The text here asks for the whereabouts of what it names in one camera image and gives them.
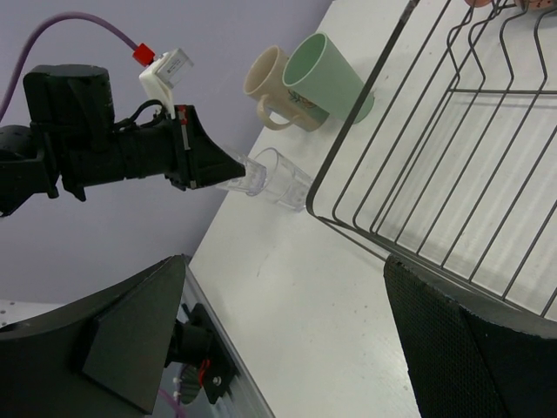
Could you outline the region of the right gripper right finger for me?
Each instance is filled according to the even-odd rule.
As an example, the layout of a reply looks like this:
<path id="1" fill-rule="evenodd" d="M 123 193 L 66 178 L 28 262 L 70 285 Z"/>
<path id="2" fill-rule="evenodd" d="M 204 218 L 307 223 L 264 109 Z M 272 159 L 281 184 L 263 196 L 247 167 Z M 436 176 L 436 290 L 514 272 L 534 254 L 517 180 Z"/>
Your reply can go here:
<path id="1" fill-rule="evenodd" d="M 556 324 L 390 255 L 388 300 L 423 417 L 554 417 Z"/>

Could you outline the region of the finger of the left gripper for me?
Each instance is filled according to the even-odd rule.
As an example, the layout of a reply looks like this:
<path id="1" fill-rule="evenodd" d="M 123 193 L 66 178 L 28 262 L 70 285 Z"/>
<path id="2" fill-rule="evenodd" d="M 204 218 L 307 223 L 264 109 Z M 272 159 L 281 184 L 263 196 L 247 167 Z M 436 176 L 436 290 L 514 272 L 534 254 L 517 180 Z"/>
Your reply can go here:
<path id="1" fill-rule="evenodd" d="M 186 151 L 190 188 L 199 189 L 243 178 L 245 167 L 215 144 L 201 125 L 193 105 L 186 106 Z"/>

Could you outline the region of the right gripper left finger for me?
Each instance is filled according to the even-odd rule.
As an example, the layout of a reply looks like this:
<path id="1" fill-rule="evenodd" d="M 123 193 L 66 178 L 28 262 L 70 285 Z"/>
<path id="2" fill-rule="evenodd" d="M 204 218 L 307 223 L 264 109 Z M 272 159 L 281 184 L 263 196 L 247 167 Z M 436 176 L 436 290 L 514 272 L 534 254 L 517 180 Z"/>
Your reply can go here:
<path id="1" fill-rule="evenodd" d="M 1 329 L 3 417 L 152 413 L 185 282 L 181 256 Z"/>

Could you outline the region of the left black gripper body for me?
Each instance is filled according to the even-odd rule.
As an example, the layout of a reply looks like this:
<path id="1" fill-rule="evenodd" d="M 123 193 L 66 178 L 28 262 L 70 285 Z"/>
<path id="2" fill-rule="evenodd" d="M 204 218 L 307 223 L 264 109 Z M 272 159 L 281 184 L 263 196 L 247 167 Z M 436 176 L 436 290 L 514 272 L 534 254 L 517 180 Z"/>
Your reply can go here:
<path id="1" fill-rule="evenodd" d="M 143 102 L 129 117 L 117 122 L 117 139 L 126 164 L 125 177 L 143 179 L 162 174 L 181 191 L 194 186 L 187 152 L 187 108 L 173 118 L 157 99 Z"/>

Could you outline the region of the small clear glass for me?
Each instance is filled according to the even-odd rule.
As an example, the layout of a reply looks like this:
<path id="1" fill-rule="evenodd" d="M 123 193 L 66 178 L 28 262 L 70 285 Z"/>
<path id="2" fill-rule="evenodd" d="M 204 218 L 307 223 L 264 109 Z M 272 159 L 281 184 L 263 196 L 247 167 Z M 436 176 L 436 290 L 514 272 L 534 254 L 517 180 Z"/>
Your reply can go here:
<path id="1" fill-rule="evenodd" d="M 255 161 L 265 168 L 264 183 L 255 196 L 294 212 L 303 211 L 313 178 L 272 147 L 260 152 Z"/>

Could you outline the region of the cream floral mug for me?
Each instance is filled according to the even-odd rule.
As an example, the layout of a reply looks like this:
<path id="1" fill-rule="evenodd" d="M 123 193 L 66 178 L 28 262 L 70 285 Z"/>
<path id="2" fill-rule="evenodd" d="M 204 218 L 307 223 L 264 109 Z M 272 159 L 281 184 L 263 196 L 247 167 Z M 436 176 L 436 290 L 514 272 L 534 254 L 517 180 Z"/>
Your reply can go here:
<path id="1" fill-rule="evenodd" d="M 304 131 L 315 131 L 329 113 L 284 85 L 282 76 L 288 59 L 277 45 L 263 51 L 245 77 L 244 94 L 257 102 L 256 113 L 266 128 L 282 131 L 296 125 Z"/>

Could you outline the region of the green plastic cup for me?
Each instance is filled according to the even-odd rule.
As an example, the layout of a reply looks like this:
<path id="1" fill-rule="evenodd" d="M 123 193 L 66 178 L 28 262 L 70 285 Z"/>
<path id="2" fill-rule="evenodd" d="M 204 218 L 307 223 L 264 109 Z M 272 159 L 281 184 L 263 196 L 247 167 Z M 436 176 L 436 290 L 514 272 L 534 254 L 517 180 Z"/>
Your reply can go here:
<path id="1" fill-rule="evenodd" d="M 290 56 L 282 75 L 285 87 L 345 121 L 365 82 L 323 32 L 306 38 Z"/>

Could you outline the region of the black wire dish rack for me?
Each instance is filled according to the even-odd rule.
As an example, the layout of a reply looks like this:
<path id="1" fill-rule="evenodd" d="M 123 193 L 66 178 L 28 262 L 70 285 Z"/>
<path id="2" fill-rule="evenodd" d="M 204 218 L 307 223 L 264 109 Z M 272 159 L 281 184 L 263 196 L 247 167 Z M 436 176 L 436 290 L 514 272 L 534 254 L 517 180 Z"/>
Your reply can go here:
<path id="1" fill-rule="evenodd" d="M 344 125 L 308 212 L 371 253 L 556 317 L 556 7 L 407 1 L 374 105 Z"/>

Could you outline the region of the pink mug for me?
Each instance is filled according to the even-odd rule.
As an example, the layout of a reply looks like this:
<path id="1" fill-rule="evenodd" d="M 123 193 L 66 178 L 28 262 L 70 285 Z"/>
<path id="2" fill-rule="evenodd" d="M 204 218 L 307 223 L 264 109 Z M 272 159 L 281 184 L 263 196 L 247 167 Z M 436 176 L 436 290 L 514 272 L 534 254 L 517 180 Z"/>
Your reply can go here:
<path id="1" fill-rule="evenodd" d="M 492 0 L 465 0 L 465 3 L 474 8 L 481 8 L 494 2 Z M 527 11 L 538 11 L 556 7 L 554 0 L 513 0 L 513 3 L 521 10 Z"/>

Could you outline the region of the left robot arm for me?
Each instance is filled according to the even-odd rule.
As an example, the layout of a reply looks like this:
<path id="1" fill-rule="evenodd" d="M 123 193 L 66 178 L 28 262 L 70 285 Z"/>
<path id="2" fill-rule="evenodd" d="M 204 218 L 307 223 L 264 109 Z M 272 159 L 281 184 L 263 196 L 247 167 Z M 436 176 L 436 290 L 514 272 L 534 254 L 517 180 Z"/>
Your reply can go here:
<path id="1" fill-rule="evenodd" d="M 1 130 L 1 214 L 10 216 L 57 183 L 85 201 L 85 188 L 162 175 L 181 191 L 245 176 L 216 145 L 192 105 L 168 111 L 156 99 L 116 121 L 109 73 L 81 65 L 39 65 L 23 87 L 30 124 Z"/>

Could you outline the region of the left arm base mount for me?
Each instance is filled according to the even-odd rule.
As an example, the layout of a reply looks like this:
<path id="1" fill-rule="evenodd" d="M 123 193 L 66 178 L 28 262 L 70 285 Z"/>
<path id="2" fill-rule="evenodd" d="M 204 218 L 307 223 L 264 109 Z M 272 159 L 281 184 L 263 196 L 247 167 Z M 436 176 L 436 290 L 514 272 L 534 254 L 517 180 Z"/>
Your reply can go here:
<path id="1" fill-rule="evenodd" d="M 203 304 L 196 303 L 190 309 L 182 302 L 180 309 L 186 321 L 175 320 L 164 366 L 177 363 L 183 371 L 194 371 L 194 381 L 215 405 L 238 374 L 236 362 Z"/>

